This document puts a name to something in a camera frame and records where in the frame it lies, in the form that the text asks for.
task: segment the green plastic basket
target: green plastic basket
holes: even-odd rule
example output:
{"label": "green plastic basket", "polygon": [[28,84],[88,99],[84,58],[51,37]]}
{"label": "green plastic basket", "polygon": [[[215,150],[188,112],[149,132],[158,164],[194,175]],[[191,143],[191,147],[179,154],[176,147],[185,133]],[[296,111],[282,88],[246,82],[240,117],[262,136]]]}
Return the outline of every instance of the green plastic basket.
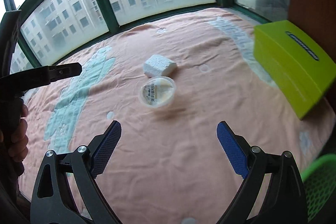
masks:
{"label": "green plastic basket", "polygon": [[302,174],[308,207],[308,222],[322,209],[336,187],[336,155],[315,160]]}

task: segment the pink bedsheet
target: pink bedsheet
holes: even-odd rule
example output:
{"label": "pink bedsheet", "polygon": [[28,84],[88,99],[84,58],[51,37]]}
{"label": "pink bedsheet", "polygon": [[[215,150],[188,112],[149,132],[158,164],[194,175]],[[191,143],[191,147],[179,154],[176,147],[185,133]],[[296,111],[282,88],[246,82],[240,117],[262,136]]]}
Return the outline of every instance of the pink bedsheet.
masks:
{"label": "pink bedsheet", "polygon": [[[236,194],[236,175],[217,137],[226,121],[250,145],[266,153],[292,151],[300,170],[318,155],[335,124],[326,100],[300,121],[282,92],[268,85],[243,60],[234,41],[209,21],[223,17],[253,37],[253,27],[224,9],[211,8],[147,23],[82,50],[63,63],[82,65],[97,49],[112,47],[115,63],[90,89],[69,149],[88,144],[113,119],[122,125],[121,139],[102,175],[96,179],[110,206],[125,224],[177,224],[192,217],[216,223]],[[151,110],[138,100],[147,77],[142,65],[153,54],[174,60],[177,85],[172,105]],[[208,65],[201,72],[199,66]],[[44,141],[48,119],[70,79],[40,88],[28,101],[29,154],[20,189],[29,198],[50,141]],[[107,119],[113,111],[113,119]],[[69,177],[75,189],[73,176]],[[258,213],[267,185],[251,215]],[[84,210],[74,191],[79,210]]]}

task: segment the person's hand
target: person's hand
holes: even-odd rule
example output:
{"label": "person's hand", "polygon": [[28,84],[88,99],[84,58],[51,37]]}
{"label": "person's hand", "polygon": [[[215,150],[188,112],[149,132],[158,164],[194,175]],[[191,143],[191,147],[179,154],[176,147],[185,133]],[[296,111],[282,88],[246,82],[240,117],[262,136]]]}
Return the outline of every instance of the person's hand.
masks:
{"label": "person's hand", "polygon": [[[21,117],[27,117],[28,108],[23,105]],[[13,158],[15,162],[20,162],[25,159],[28,154],[28,137],[26,135],[28,124],[25,119],[21,119],[19,126],[15,132],[11,135],[12,145],[8,149],[8,154]],[[0,142],[3,142],[3,133],[0,130]]]}

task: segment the bed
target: bed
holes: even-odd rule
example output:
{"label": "bed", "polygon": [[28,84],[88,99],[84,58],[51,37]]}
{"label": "bed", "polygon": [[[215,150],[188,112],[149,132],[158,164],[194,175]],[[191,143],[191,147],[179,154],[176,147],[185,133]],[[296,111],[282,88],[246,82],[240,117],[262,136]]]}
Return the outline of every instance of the bed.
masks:
{"label": "bed", "polygon": [[[178,64],[170,76],[175,99],[163,110],[138,99],[147,79],[142,65],[153,54]],[[62,63],[71,62],[83,66],[80,76],[26,94],[29,154],[20,190],[31,198],[47,150],[73,151],[117,120],[122,136],[96,182],[125,224],[218,221],[242,182],[216,137],[220,121],[266,153],[291,151],[301,171],[335,124],[325,99],[303,121],[296,117],[253,57],[253,26],[225,9],[132,28]],[[68,180],[79,211],[89,217],[73,176]],[[250,216],[258,213],[268,181],[265,176]]]}

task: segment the white foam block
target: white foam block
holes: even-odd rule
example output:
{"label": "white foam block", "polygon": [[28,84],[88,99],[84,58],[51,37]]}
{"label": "white foam block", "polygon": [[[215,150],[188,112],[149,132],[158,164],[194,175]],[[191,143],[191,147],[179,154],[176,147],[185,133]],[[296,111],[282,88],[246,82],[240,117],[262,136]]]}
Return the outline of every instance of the white foam block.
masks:
{"label": "white foam block", "polygon": [[154,54],[143,64],[143,73],[149,78],[168,76],[176,68],[177,64],[174,61],[162,55]]}

